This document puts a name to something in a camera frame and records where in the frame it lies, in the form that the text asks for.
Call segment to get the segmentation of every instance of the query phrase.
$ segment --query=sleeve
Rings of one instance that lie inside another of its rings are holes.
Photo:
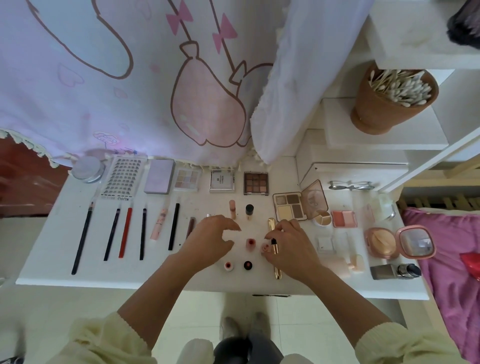
[[[47,364],[156,364],[146,342],[116,312],[76,320],[69,343]]]
[[[392,322],[366,332],[355,355],[360,364],[468,364],[451,338],[436,331],[410,331]]]

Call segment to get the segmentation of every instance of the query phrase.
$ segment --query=hand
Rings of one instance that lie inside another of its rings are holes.
[[[280,221],[275,230],[265,235],[265,239],[276,239],[278,254],[275,255],[271,249],[262,255],[293,279],[307,284],[309,277],[322,269],[315,248],[297,220]]]
[[[232,249],[233,241],[222,239],[224,230],[240,231],[240,226],[230,218],[215,215],[204,218],[190,233],[178,254],[194,274],[211,266]]]

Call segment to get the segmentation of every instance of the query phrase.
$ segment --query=shoe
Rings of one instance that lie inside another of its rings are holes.
[[[269,339],[270,338],[270,319],[268,318],[268,316],[263,312],[256,312],[253,315],[250,331],[259,332]]]
[[[222,318],[220,322],[220,341],[235,337],[241,337],[240,326],[231,317]]]

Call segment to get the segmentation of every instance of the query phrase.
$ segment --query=pink bow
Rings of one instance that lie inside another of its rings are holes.
[[[213,33],[213,42],[215,43],[216,51],[220,54],[220,50],[222,49],[222,40],[223,39],[234,39],[236,38],[237,32],[233,29],[232,24],[228,20],[225,13],[222,15],[222,24],[220,25],[220,32]]]
[[[178,15],[175,14],[167,14],[167,21],[170,24],[170,28],[172,28],[173,35],[177,35],[180,21],[184,22],[193,22],[192,14],[190,14],[190,10],[188,10],[187,5],[181,0],[179,13]]]

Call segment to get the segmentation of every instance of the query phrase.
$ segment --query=terracotta pot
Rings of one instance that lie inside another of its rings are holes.
[[[350,115],[353,125],[364,133],[371,135],[385,134],[393,126],[413,118],[415,115],[425,110],[437,99],[438,84],[435,78],[427,71],[425,71],[421,80],[432,87],[430,92],[432,97],[425,105],[410,106],[409,108],[374,92],[368,83],[370,72],[372,71],[375,71],[374,77],[382,72],[378,69],[375,63],[368,68],[360,82],[355,107]]]

